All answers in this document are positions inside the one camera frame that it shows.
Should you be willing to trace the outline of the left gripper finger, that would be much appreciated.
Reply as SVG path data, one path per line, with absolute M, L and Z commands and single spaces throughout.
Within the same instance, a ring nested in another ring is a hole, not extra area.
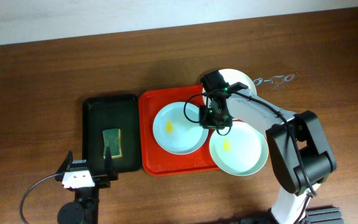
M 58 168 L 56 174 L 63 174 L 68 171 L 73 162 L 73 153 L 72 151 L 68 151 L 66 158 L 63 160 L 61 166 Z
M 116 168 L 112 160 L 111 150 L 109 146 L 106 148 L 105 152 L 104 171 L 106 172 L 107 176 L 117 176 Z

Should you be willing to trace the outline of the green and yellow sponge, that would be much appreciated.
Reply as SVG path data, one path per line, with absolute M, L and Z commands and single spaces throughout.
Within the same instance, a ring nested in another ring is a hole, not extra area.
M 121 130 L 119 128 L 105 129 L 103 131 L 104 152 L 103 157 L 110 151 L 112 159 L 122 157 Z

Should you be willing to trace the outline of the light blue plate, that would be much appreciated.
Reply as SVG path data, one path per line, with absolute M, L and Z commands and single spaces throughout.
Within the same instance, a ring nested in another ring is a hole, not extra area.
M 165 132 L 165 123 L 173 124 L 173 132 Z M 165 151 L 185 155 L 197 151 L 207 140 L 209 131 L 198 123 L 199 108 L 191 103 L 174 102 L 164 106 L 155 116 L 152 131 L 157 144 Z

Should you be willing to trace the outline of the light green plate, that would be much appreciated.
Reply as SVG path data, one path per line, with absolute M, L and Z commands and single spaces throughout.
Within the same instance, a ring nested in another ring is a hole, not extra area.
M 242 121 L 235 121 L 223 134 L 214 131 L 209 140 L 209 153 L 224 172 L 236 176 L 253 175 L 263 168 L 269 147 L 263 134 Z M 223 141 L 230 141 L 230 151 L 223 150 Z

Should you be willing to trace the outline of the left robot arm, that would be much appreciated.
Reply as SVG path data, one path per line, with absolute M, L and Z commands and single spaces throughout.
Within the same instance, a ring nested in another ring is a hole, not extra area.
M 75 193 L 72 202 L 64 204 L 58 211 L 58 223 L 85 224 L 98 222 L 99 191 L 111 186 L 118 179 L 111 150 L 102 157 L 101 170 L 95 170 L 88 159 L 75 161 L 73 153 L 66 158 L 56 172 L 56 181 Z

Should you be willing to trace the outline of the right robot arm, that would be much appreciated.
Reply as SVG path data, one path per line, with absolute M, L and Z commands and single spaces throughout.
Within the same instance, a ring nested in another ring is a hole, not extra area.
M 249 84 L 230 84 L 226 70 L 205 74 L 205 104 L 198 123 L 218 134 L 231 134 L 239 119 L 262 134 L 270 150 L 273 173 L 281 185 L 270 209 L 270 223 L 301 223 L 317 189 L 337 168 L 323 127 L 315 113 L 296 113 L 279 108 L 257 96 Z

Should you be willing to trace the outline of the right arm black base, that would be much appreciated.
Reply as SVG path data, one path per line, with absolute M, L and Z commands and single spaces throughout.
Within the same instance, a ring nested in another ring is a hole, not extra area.
M 302 208 L 293 209 L 290 211 L 290 221 L 296 221 L 303 212 L 302 217 L 298 223 L 304 224 L 344 224 L 341 211 L 337 207 L 319 208 L 314 210 L 304 211 Z

